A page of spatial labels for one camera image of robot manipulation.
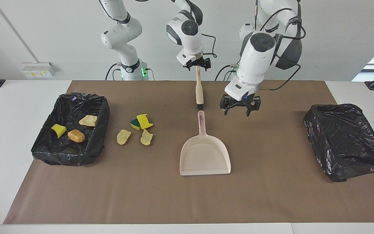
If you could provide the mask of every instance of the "brown paper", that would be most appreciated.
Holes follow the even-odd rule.
[[[374,222],[374,174],[331,182],[307,140],[306,111],[335,104],[324,82],[258,91],[261,108],[249,117],[245,108],[224,116],[219,101],[226,84],[203,82],[204,111],[207,133],[229,151],[231,173],[184,177],[181,147],[198,135],[195,82],[73,81],[68,92],[108,99],[102,155],[79,167],[33,161],[4,223]],[[144,113],[154,124],[150,146],[129,125]],[[132,132],[123,146],[116,143],[121,129]]]

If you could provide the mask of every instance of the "black plastic bag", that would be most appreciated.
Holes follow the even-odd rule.
[[[374,173],[374,131],[358,106],[313,105],[304,123],[317,161],[332,181]]]
[[[87,114],[98,117],[95,127],[79,124],[79,120]],[[93,163],[104,147],[108,122],[109,105],[105,97],[84,93],[62,94],[31,148],[32,155],[50,165],[80,166]],[[51,129],[54,124],[67,128],[60,138]],[[67,137],[67,132],[73,129],[85,134],[84,142],[76,143]]]

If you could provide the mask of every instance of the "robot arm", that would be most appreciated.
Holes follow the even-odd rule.
[[[140,22],[131,17],[123,0],[99,0],[106,15],[117,24],[101,35],[102,43],[119,53],[124,80],[145,80],[146,64],[137,55],[136,49],[127,43],[142,33]]]
[[[189,0],[171,0],[181,11],[167,24],[167,35],[172,42],[183,46],[177,55],[178,61],[190,70],[192,66],[211,67],[210,59],[203,59],[202,33],[199,25],[203,22],[203,13]]]
[[[257,1],[257,25],[242,26],[243,38],[241,61],[236,75],[225,87],[220,108],[227,113],[229,108],[246,106],[247,115],[257,111],[260,99],[254,97],[259,90],[270,65],[283,70],[293,67],[301,55],[300,6],[298,0],[259,0]],[[276,33],[279,23],[285,32]]]

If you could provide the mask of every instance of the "pink dustpan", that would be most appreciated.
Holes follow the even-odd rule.
[[[199,111],[199,135],[186,141],[181,149],[180,175],[215,175],[230,173],[230,159],[221,140],[207,135],[205,113]]]

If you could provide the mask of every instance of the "table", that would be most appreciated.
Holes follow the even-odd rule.
[[[364,83],[326,82],[336,102],[358,105],[374,129],[374,92]],[[32,162],[31,146],[58,95],[64,93],[70,81],[8,80],[0,89],[0,224],[3,222],[22,180]],[[28,125],[19,120],[28,114]],[[176,230],[181,233],[358,233],[370,230],[374,224],[219,224],[219,225],[0,225],[0,233],[93,231],[155,233]]]

